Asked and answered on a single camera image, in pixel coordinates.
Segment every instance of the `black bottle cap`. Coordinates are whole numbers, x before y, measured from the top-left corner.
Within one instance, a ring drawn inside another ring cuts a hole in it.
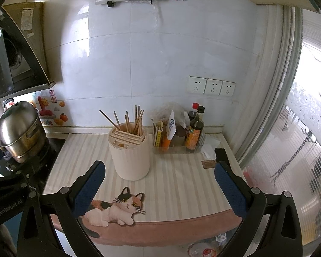
[[[204,113],[204,107],[202,105],[198,107],[198,113],[200,114]]]

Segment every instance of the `soy sauce bottle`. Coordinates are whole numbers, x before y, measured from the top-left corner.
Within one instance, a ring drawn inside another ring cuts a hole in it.
[[[198,112],[195,115],[195,118],[190,122],[189,135],[186,139],[186,147],[189,150],[195,150],[195,146],[204,127],[204,122],[202,121],[204,110],[205,108],[200,105],[198,107]]]
[[[193,103],[193,109],[192,109],[192,111],[189,111],[189,113],[188,113],[188,116],[189,116],[189,120],[190,121],[192,121],[194,118],[195,118],[195,116],[196,116],[196,113],[197,113],[197,111],[198,111],[198,107],[199,107],[199,104],[198,103]]]

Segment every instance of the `kitchen counter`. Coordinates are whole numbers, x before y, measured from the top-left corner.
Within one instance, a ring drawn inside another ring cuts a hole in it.
[[[225,148],[233,172],[242,171],[222,134],[212,134]],[[203,169],[201,153],[154,154],[149,138],[151,167],[148,175],[138,181],[127,181],[115,172],[106,134],[70,134],[46,183],[44,194],[71,186],[95,160],[106,166],[106,176],[94,200],[112,202],[129,187],[132,194],[140,192],[145,214],[136,213],[134,224],[108,227],[93,226],[82,218],[86,228],[99,234],[96,243],[132,246],[168,246],[186,244],[209,238],[237,227],[237,217],[214,178],[214,169]],[[62,230],[55,215],[55,228]]]

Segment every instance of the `pot lid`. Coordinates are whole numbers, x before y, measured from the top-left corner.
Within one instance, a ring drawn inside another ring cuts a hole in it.
[[[18,140],[38,118],[37,110],[27,101],[12,105],[0,118],[0,140],[7,146]]]

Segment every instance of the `red chinese character sticker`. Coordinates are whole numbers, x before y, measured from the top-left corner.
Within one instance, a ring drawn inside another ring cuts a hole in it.
[[[50,90],[49,94],[50,94],[50,98],[51,98],[52,103],[56,103],[57,99],[56,99],[56,96],[55,96],[55,92],[53,90]]]

